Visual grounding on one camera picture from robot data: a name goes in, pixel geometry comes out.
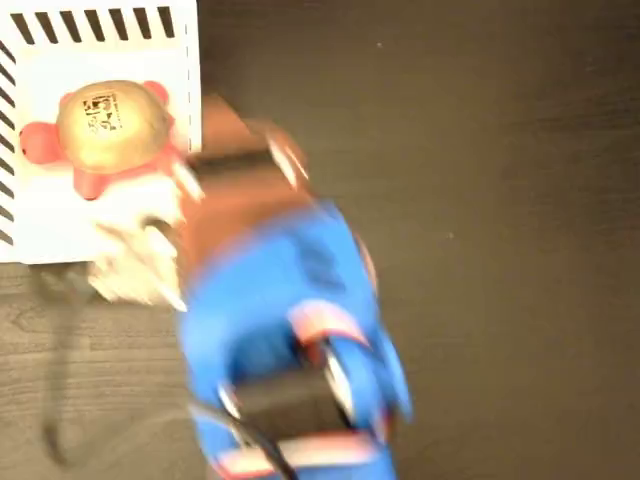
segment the black stripe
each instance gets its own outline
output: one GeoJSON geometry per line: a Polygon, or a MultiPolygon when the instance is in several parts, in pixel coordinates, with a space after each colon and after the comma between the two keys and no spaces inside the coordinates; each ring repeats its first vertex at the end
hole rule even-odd
{"type": "Polygon", "coordinates": [[[4,53],[7,56],[7,58],[11,60],[13,63],[16,63],[16,57],[14,57],[11,51],[7,48],[7,46],[4,43],[2,43],[2,40],[0,40],[0,52],[4,53]]]}
{"type": "Polygon", "coordinates": [[[0,230],[0,242],[8,243],[9,245],[13,245],[13,238],[11,238],[8,234],[4,233],[0,230]]]}
{"type": "Polygon", "coordinates": [[[4,208],[2,205],[0,205],[0,217],[4,217],[7,220],[9,220],[10,222],[13,222],[13,220],[14,220],[13,214],[9,210],[4,208]]]}
{"type": "MultiPolygon", "coordinates": [[[[0,168],[7,172],[9,175],[15,175],[16,172],[11,165],[5,162],[2,157],[0,157],[0,168]]],[[[0,182],[0,191],[2,191],[2,182],[0,182]]]]}

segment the wooden surface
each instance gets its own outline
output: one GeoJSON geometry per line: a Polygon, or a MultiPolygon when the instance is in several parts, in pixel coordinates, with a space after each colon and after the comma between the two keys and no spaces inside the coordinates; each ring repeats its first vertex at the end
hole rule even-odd
{"type": "MultiPolygon", "coordinates": [[[[201,3],[205,90],[288,128],[377,259],[417,409],[400,478],[637,478],[637,2],[201,3]]],[[[50,326],[0,271],[0,478],[67,478],[37,438],[50,326]]],[[[75,360],[71,435],[182,395],[166,314],[92,311],[75,360]]],[[[202,461],[178,422],[69,478],[202,461]]]]}

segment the brown toy part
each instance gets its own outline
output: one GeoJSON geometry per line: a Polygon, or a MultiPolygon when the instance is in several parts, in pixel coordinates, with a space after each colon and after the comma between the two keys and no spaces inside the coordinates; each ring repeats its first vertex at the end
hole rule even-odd
{"type": "MultiPolygon", "coordinates": [[[[289,152],[287,155],[292,158],[293,152],[303,157],[300,148],[283,131],[266,122],[244,122],[218,97],[205,100],[203,111],[204,151],[188,159],[192,165],[230,155],[269,151],[270,143],[289,152]]],[[[197,275],[212,258],[239,248],[243,239],[260,225],[315,204],[308,184],[292,184],[275,164],[202,178],[200,186],[204,198],[199,202],[182,196],[184,221],[175,232],[183,282],[197,275]]]]}
{"type": "Polygon", "coordinates": [[[171,120],[159,94],[125,80],[94,83],[63,97],[56,124],[62,151],[86,173],[140,167],[170,140],[171,120]],[[111,128],[100,128],[102,122],[111,128]]]}

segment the turtle leg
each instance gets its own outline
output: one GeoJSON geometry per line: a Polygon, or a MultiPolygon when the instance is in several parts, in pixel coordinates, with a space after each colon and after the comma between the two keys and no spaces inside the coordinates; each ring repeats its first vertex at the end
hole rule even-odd
{"type": "Polygon", "coordinates": [[[73,188],[85,200],[96,200],[109,186],[107,175],[87,172],[79,168],[73,169],[73,188]]]}
{"type": "Polygon", "coordinates": [[[169,104],[169,92],[166,88],[164,88],[162,84],[148,80],[146,82],[143,82],[142,85],[147,88],[147,90],[154,93],[160,99],[163,105],[166,106],[169,104]]]}

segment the black cable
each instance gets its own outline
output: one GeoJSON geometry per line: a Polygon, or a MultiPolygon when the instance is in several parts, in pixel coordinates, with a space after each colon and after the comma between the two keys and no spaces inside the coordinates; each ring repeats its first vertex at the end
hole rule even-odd
{"type": "Polygon", "coordinates": [[[61,407],[64,403],[64,391],[68,378],[68,354],[72,347],[74,328],[81,318],[82,309],[95,296],[95,291],[86,282],[86,265],[66,264],[56,266],[30,267],[31,280],[35,293],[50,306],[58,310],[56,319],[60,325],[55,329],[55,347],[49,371],[48,385],[45,389],[43,407],[42,436],[51,459],[62,468],[77,468],[87,463],[93,455],[92,444],[105,448],[110,442],[130,432],[134,426],[140,427],[148,423],[166,422],[175,419],[193,419],[193,414],[206,416],[234,430],[241,437],[255,444],[265,454],[275,472],[285,480],[297,480],[298,476],[284,458],[276,442],[270,441],[256,428],[246,424],[226,411],[204,405],[192,399],[190,411],[184,406],[176,406],[168,410],[147,414],[136,422],[127,422],[123,428],[111,431],[108,435],[96,438],[92,443],[83,442],[84,451],[71,455],[61,441],[61,407]]]}

